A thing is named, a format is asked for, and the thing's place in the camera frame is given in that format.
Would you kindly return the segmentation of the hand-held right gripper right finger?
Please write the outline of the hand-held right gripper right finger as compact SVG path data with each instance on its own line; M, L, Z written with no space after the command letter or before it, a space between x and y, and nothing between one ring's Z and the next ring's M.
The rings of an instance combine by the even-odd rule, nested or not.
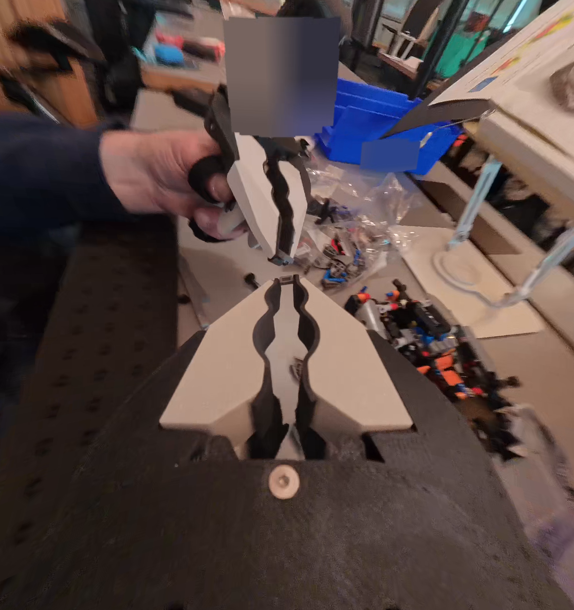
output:
M305 457L341 442L410 430L413 420L364 325L305 278L293 278L301 364L294 433Z

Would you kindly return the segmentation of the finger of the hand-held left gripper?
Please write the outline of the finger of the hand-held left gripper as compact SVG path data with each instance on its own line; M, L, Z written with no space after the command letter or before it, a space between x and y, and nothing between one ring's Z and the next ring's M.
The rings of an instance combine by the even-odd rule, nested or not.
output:
M281 214L275 201L281 154L269 139L266 149L254 136L235 134L237 156L228 172L228 183L242 222L248 229L250 248L268 260L282 260L279 250Z
M303 164L278 162L275 203L279 212L277 251L292 261L300 241L308 207L308 173Z

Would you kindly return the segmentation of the clear bag of small lego parts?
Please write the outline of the clear bag of small lego parts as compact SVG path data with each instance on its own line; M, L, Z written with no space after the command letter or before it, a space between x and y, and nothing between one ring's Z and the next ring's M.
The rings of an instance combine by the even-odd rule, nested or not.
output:
M305 274L311 269L324 271L317 265L323 264L321 257L327 248L338 254L353 254L355 248L359 248L367 264L364 274L389 251L391 237L387 225L375 225L359 220L336 223L324 221L310 213L309 205L312 200L310 196L300 241L294 255L295 265Z

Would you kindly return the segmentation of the lego car model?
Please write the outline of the lego car model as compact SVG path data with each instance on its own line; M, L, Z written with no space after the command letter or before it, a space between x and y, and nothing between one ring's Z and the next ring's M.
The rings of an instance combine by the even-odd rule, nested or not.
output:
M507 417L512 403L502 394L506 388L519 387L519 379L498 376L474 333L458 324L439 301L411 298L398 279L393 286L383 301L363 287L348 297L344 309L433 383L489 453L503 461L525 457L526 448L512 433Z

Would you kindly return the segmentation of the long grey lego beam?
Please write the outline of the long grey lego beam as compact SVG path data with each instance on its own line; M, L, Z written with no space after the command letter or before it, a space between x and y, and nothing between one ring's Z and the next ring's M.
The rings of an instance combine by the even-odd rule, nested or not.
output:
M206 330L210 324L205 311L205 304L209 302L209 297L197 278L194 276L186 258L182 254L177 256L178 277L184 290L190 299L193 315L199 328Z

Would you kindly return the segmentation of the clear bag of lego liftarms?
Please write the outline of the clear bag of lego liftarms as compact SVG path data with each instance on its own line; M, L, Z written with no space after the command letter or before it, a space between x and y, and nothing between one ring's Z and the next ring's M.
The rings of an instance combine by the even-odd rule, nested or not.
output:
M324 292L351 284L361 278L367 268L365 257L359 248L355 248L353 254L338 254L327 248L321 259L323 264L317 267L324 269L320 280L320 287Z

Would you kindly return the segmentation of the lego instruction booklet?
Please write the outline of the lego instruction booklet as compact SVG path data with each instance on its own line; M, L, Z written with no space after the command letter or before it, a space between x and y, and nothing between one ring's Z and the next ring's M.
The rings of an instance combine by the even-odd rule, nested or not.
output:
M541 130L574 120L574 1L559 1L431 103L481 101Z

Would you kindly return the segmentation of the person's left hand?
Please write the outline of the person's left hand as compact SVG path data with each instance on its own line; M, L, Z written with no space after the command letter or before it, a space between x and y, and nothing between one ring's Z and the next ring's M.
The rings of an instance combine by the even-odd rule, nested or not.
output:
M221 210L195 193L188 181L192 166L220 152L205 131L107 131L99 145L108 186L127 212L183 217L214 239L234 240L247 232L247 225L220 231Z

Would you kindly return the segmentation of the long wooden desk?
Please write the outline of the long wooden desk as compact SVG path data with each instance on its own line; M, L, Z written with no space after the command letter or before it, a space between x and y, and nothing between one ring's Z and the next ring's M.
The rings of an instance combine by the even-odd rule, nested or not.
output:
M142 60L138 60L138 63L143 85L151 90L168 92L198 88L212 93L227 81L223 63L201 62L196 69L157 65Z

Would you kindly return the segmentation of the red black hand tool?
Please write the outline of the red black hand tool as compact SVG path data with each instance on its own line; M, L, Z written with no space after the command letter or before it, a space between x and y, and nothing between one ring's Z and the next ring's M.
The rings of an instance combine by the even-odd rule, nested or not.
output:
M193 37L192 35L168 34L161 29L155 30L155 51L168 58L169 48L179 50L182 54L218 63L225 55L225 43L213 37Z

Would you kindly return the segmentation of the blue rectangular block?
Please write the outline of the blue rectangular block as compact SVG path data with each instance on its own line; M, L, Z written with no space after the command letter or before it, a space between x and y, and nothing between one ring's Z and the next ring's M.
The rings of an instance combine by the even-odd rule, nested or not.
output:
M186 61L183 51L171 44L156 43L154 45L154 60L156 64L183 68Z

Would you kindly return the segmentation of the blue plastic bin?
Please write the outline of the blue plastic bin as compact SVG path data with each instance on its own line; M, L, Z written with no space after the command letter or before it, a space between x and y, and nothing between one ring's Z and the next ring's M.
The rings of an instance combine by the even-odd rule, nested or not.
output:
M421 103L418 98L339 78L333 124L315 135L318 148L330 161L365 170L425 175L462 129L442 121L386 136Z

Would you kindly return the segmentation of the wooden pillar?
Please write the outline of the wooden pillar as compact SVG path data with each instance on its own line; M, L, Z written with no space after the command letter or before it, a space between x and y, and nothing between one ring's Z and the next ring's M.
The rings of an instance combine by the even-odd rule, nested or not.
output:
M25 110L55 122L98 122L84 65L100 47L67 18L65 1L0 1L0 113Z

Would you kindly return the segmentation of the black steel column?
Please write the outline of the black steel column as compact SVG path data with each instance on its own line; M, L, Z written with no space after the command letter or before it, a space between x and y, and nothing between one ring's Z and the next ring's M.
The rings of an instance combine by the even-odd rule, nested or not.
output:
M444 14L444 19L441 21L434 39L426 52L422 65L418 68L410 93L408 94L409 99L420 98L425 92L427 83L431 80L436 65L456 30L467 4L468 1L451 1L451 4L449 4Z

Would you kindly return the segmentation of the white book stand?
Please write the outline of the white book stand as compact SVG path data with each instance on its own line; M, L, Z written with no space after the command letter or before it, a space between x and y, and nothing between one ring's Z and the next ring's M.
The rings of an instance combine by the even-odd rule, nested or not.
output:
M481 120L473 134L490 155L459 225L471 218L473 227L500 164L553 206L574 209L573 158L501 113ZM540 332L544 318L574 347L574 280L562 267L574 251L574 226L542 258L526 255L524 245L515 255L487 257L468 239L471 229L462 234L440 227L408 229L418 235L404 255L408 268L477 338Z

